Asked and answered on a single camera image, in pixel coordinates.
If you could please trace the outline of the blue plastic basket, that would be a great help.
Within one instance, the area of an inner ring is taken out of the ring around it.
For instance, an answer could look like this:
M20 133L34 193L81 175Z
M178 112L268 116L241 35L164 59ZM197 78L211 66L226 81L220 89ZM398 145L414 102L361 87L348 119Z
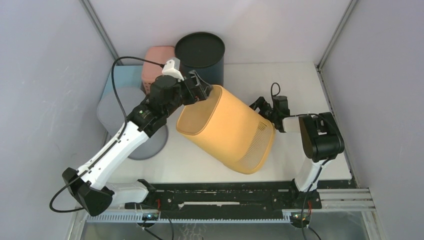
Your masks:
M142 89L142 65L121 65L114 68L117 89L131 87Z

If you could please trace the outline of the yellow perforated bin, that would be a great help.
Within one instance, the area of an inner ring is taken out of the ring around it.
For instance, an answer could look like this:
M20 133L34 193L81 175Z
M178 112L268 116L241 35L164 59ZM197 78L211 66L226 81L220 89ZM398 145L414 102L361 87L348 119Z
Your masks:
M176 130L227 168L259 171L275 138L273 124L220 85L206 100L186 105Z

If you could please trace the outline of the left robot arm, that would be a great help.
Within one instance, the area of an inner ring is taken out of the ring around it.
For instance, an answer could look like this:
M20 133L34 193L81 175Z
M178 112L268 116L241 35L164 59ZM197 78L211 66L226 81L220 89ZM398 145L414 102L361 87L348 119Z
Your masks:
M136 148L166 125L176 109L207 100L212 90L213 86L194 70L182 80L169 73L158 76L150 94L125 118L116 135L87 163L62 173L71 196L92 217L126 203L153 207L157 196L148 182L110 183L109 177Z

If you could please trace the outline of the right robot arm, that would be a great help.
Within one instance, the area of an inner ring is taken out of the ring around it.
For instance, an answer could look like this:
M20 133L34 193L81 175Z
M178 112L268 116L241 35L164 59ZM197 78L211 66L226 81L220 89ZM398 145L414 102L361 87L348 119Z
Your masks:
M305 155L302 167L293 179L295 191L289 203L302 208L309 201L307 192L317 189L320 175L327 164L345 150L345 142L331 112L292 115L286 96L273 95L272 104L259 97L249 107L271 121L281 133L299 133Z

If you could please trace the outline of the dark blue cylindrical bin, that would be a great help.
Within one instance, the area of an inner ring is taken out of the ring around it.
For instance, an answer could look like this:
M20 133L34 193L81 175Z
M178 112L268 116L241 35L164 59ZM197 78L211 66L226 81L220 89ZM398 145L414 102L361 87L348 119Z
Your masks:
M175 45L174 54L180 60L182 72L196 71L211 85L224 85L225 44L215 34L193 32Z

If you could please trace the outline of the pink plastic basket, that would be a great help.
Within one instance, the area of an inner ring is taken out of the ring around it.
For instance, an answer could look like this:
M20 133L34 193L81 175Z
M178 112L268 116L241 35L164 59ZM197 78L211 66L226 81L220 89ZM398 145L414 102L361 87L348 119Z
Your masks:
M146 54L145 59L151 62L165 64L167 60L175 56L174 46L152 46ZM141 81L144 92L148 95L151 84L162 74L162 68L153 63L145 62L142 67Z

